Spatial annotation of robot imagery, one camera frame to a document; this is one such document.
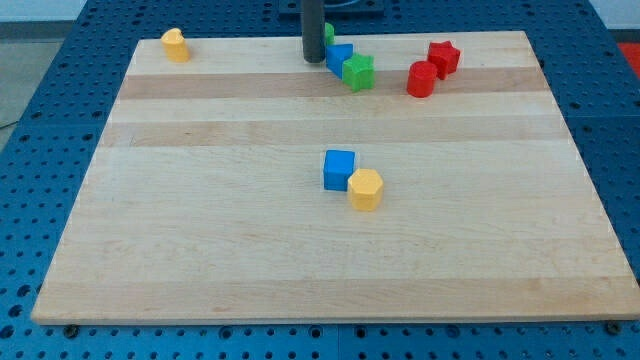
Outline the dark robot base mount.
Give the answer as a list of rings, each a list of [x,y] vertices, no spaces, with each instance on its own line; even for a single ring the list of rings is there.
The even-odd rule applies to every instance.
[[[276,0],[274,4],[280,17],[299,16],[301,13],[301,0]],[[324,0],[326,15],[382,14],[384,10],[383,0]]]

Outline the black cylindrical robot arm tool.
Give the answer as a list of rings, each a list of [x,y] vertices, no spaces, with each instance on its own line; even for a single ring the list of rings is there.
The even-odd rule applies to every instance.
[[[303,58],[317,64],[325,59],[325,14],[323,0],[301,1]]]

